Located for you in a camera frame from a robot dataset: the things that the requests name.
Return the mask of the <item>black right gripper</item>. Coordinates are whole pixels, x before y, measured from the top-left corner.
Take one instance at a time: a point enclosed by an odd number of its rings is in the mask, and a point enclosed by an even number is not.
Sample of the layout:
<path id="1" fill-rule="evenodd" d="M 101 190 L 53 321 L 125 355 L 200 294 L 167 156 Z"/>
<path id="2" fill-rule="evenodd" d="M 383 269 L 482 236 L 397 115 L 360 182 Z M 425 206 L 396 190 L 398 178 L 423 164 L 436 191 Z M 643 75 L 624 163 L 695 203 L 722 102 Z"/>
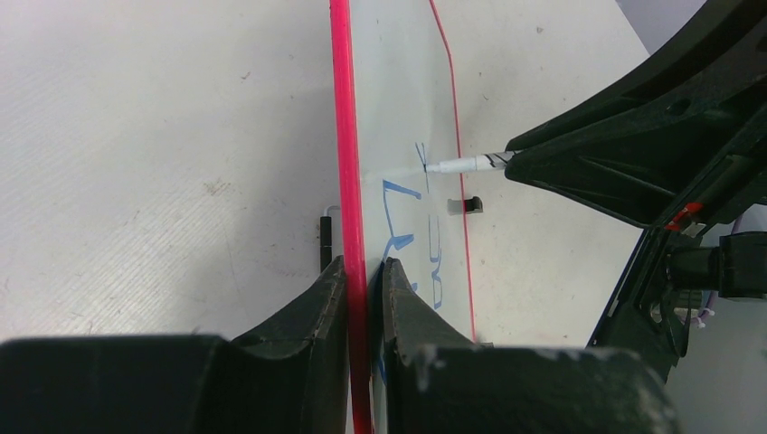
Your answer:
<path id="1" fill-rule="evenodd" d="M 639 67 L 511 139 L 509 180 L 665 235 L 766 195 L 766 4 L 708 1 Z"/>

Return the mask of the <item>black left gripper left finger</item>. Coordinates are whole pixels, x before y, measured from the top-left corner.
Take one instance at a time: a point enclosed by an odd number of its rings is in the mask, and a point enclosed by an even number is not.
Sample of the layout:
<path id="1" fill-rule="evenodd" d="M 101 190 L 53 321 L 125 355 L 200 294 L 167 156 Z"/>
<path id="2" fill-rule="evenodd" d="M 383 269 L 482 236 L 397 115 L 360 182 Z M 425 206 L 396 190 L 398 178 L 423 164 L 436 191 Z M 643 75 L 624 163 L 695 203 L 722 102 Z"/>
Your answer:
<path id="1" fill-rule="evenodd" d="M 17 339 L 1 346 L 4 433 L 341 433 L 346 274 L 334 259 L 281 310 L 218 335 Z"/>

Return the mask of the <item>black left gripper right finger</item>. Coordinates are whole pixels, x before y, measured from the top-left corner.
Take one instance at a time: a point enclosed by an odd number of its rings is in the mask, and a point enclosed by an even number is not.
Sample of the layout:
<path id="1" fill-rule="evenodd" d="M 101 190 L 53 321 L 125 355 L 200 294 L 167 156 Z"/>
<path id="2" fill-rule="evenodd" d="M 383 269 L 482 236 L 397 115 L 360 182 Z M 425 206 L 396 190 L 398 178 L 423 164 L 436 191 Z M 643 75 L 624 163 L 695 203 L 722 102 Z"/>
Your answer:
<path id="1" fill-rule="evenodd" d="M 620 349 L 476 344 L 381 267 L 386 422 L 392 433 L 677 433 L 659 377 Z"/>

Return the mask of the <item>white whiteboard marker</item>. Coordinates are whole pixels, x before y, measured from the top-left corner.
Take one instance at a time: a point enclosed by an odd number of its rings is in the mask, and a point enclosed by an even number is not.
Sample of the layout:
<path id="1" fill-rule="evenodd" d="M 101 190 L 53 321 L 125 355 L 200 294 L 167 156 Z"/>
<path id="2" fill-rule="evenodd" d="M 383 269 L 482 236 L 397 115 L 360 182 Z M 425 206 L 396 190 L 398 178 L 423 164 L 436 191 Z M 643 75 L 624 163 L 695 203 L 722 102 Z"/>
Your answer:
<path id="1" fill-rule="evenodd" d="M 472 172 L 495 171 L 505 169 L 517 155 L 517 151 L 481 154 L 446 160 L 425 166 L 426 173 L 465 174 Z"/>

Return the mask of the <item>red-framed whiteboard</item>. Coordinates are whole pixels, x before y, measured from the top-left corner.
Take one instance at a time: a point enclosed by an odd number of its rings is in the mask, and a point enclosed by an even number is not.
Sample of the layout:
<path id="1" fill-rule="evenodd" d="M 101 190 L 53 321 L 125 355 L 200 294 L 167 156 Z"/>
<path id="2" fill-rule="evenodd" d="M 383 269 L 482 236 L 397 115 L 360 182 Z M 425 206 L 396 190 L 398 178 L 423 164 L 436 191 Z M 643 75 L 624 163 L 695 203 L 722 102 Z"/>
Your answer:
<path id="1" fill-rule="evenodd" d="M 375 277 L 398 259 L 414 292 L 475 334 L 450 48 L 432 1 L 330 3 L 341 234 L 347 275 L 351 431 L 384 433 L 386 368 Z"/>

